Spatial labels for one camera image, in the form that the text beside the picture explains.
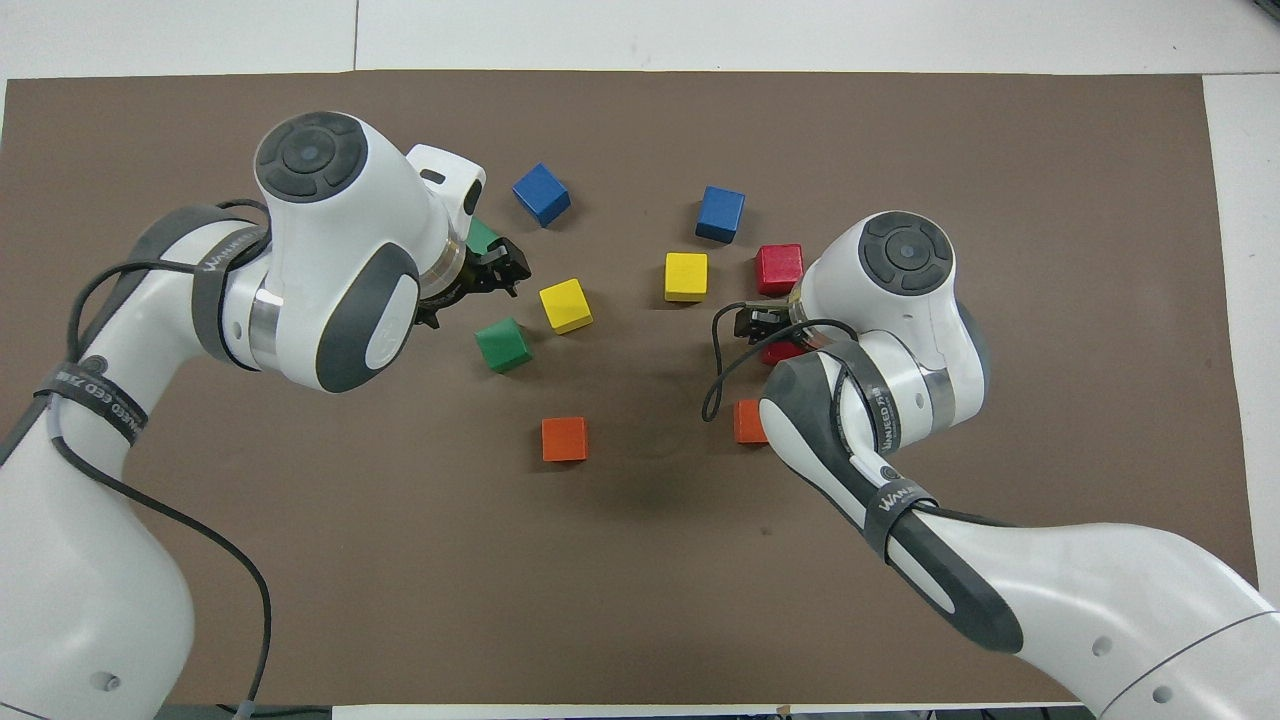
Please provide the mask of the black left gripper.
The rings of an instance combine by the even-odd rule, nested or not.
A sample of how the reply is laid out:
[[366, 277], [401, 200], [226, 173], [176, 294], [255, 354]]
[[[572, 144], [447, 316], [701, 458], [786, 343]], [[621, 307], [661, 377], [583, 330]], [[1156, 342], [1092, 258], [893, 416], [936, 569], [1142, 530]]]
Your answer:
[[[490, 242], [486, 252], [476, 255], [470, 247], [463, 247], [463, 264], [453, 283], [453, 304], [472, 293], [489, 293], [502, 290], [509, 297], [518, 296], [517, 287], [531, 278], [531, 268], [524, 251], [509, 238], [497, 238]], [[439, 307], [433, 304], [417, 304], [415, 324], [426, 325], [434, 331], [440, 328]]]

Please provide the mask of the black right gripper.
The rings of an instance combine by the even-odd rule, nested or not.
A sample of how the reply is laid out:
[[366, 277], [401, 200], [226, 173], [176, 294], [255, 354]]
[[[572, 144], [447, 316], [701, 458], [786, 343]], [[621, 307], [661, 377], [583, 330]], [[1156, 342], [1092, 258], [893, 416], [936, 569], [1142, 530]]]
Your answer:
[[792, 305], [786, 300], [744, 306], [735, 314], [735, 337], [745, 341], [805, 343], [804, 329], [796, 329]]

